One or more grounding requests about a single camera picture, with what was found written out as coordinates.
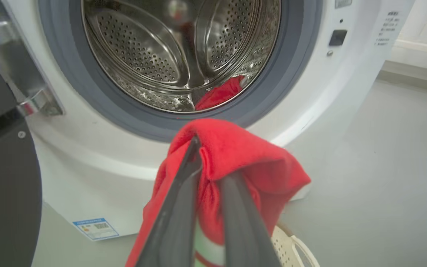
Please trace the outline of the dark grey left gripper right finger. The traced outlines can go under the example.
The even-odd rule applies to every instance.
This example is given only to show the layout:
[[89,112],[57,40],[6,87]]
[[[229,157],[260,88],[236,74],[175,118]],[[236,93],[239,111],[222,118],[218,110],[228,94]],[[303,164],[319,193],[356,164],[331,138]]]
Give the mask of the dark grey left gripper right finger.
[[220,181],[227,267],[280,267],[271,237],[239,171]]

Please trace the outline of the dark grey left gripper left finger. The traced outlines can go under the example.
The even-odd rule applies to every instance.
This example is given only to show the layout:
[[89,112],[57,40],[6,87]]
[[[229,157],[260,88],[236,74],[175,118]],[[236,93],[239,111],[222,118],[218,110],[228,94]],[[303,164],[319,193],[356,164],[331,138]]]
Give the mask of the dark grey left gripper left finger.
[[200,147],[199,138],[193,137],[139,255],[137,267],[193,266],[197,188],[203,170]]

